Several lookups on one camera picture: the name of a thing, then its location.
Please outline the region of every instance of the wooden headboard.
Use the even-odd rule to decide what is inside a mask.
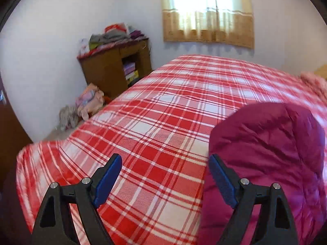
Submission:
[[[323,65],[314,72],[315,75],[318,75],[327,80],[327,64]]]

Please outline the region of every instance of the window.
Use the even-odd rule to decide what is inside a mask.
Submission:
[[[254,48],[251,0],[162,0],[165,41]]]

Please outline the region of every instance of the door handle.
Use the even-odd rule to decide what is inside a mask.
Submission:
[[[2,102],[4,105],[7,104],[6,97],[4,96],[3,90],[0,90],[0,102]]]

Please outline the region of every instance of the white wall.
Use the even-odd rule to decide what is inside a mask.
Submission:
[[[161,0],[120,3],[124,6],[123,20],[150,37],[153,68],[193,53],[241,59],[293,74],[327,63],[327,27],[310,0],[252,0],[254,51],[223,44],[164,43]]]
[[[78,41],[119,20],[114,0],[22,0],[0,33],[0,70],[9,101],[33,141],[86,87]]]

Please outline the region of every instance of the bed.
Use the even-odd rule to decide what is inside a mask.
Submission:
[[[51,182],[77,183],[118,153],[122,171],[98,210],[115,244],[197,244],[210,132],[255,102],[302,105],[327,131],[326,104],[298,77],[245,61],[183,55],[128,89],[68,139],[19,153],[16,187],[27,229],[32,231]],[[327,170],[324,180],[327,186]],[[71,210],[80,242],[88,244],[76,206]]]

